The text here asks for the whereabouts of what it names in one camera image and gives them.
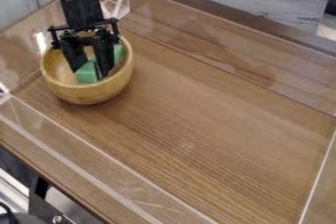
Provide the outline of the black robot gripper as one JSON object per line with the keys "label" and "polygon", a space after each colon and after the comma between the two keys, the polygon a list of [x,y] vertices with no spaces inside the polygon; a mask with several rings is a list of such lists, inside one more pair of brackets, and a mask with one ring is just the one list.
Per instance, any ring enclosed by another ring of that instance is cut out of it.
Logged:
{"label": "black robot gripper", "polygon": [[110,18],[80,27],[63,25],[47,29],[51,34],[51,46],[54,49],[62,49],[72,72],[88,62],[84,46],[92,44],[102,78],[110,74],[115,67],[114,44],[122,42],[119,21],[116,18]]}

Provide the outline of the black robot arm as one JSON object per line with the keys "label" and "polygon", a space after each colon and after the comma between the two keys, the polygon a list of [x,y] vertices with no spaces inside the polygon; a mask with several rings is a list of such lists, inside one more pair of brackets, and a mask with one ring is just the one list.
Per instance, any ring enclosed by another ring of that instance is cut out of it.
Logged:
{"label": "black robot arm", "polygon": [[63,26],[51,26],[54,49],[60,49],[70,69],[76,73],[88,63],[84,48],[95,52],[95,71],[103,79],[116,65],[115,45],[122,42],[119,20],[106,18],[100,0],[59,0],[66,19]]}

